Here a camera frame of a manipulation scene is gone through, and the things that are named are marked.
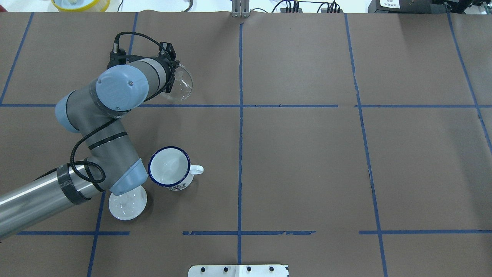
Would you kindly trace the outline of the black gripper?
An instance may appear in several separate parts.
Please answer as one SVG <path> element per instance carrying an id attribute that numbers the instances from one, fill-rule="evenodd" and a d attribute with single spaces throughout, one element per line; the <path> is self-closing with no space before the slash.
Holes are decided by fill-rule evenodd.
<path id="1" fill-rule="evenodd" d="M 175 72 L 180 62 L 177 60 L 177 54 L 174 46 L 168 42 L 160 42 L 160 50 L 158 53 L 158 61 L 165 70 L 166 79 L 159 89 L 159 93 L 170 93 L 176 79 Z"/>

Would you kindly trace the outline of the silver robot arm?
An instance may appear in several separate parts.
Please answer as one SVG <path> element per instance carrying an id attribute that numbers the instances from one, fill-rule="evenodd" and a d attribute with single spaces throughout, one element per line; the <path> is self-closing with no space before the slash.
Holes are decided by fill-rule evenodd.
<path id="1" fill-rule="evenodd" d="M 180 62 L 171 43 L 153 57 L 127 55 L 113 45 L 107 70 L 55 107 L 55 116 L 82 138 L 69 161 L 1 196 L 1 239 L 110 191 L 122 195 L 148 178 L 121 118 L 162 92 L 170 93 Z"/>

